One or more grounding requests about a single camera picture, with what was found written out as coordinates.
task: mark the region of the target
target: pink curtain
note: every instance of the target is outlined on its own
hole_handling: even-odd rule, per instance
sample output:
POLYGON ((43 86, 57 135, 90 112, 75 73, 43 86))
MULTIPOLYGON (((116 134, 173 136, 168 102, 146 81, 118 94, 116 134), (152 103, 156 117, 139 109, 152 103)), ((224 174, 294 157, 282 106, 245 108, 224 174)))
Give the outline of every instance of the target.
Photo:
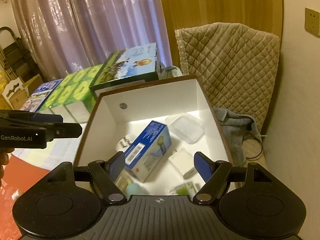
POLYGON ((103 63, 115 51, 157 42, 172 64, 161 0, 12 0, 21 34, 48 79, 103 63))

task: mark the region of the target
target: medicine box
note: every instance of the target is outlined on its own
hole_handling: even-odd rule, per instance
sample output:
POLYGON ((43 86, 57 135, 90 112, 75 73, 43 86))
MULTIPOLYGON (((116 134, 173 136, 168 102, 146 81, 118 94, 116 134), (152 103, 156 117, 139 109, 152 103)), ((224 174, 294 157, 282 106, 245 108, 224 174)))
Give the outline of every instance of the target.
POLYGON ((144 182, 171 145, 168 127, 151 121, 125 151, 125 167, 144 182))

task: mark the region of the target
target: human hand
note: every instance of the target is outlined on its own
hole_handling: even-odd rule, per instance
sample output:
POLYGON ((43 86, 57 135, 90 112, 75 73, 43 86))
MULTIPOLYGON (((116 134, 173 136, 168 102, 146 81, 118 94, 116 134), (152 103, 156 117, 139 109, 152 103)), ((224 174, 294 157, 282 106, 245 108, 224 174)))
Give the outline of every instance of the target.
POLYGON ((2 165, 7 165, 9 162, 8 153, 12 153, 14 148, 0 148, 0 186, 1 186, 1 179, 4 175, 4 168, 2 165))

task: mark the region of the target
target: wall socket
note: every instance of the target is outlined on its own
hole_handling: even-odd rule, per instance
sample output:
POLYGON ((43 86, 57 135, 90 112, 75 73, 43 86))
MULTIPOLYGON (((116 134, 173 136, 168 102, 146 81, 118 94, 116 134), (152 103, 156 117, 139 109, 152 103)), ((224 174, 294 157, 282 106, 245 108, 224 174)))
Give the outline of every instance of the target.
POLYGON ((307 32, 320 37, 320 13, 306 8, 304 28, 307 32))

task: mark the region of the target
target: white box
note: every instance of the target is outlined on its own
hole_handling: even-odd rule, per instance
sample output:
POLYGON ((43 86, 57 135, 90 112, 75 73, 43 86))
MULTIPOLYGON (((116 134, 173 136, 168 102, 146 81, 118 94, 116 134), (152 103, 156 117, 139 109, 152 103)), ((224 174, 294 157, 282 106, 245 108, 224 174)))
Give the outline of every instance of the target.
MULTIPOLYGON (((167 195, 166 189, 185 182, 168 161, 175 150, 185 148, 192 157, 201 151, 213 161, 233 162, 208 102, 195 76, 147 82, 102 93, 84 131, 75 165, 108 160, 116 153, 116 144, 127 134, 139 135, 152 120, 165 123, 169 115, 189 113, 204 123, 204 136, 189 145, 171 133, 172 145, 145 182, 133 178, 151 195, 167 195)), ((200 187, 204 185, 198 173, 190 181, 200 187)))
POLYGON ((169 157, 169 162, 180 173, 183 179, 189 179, 196 174, 193 158, 184 148, 169 157))

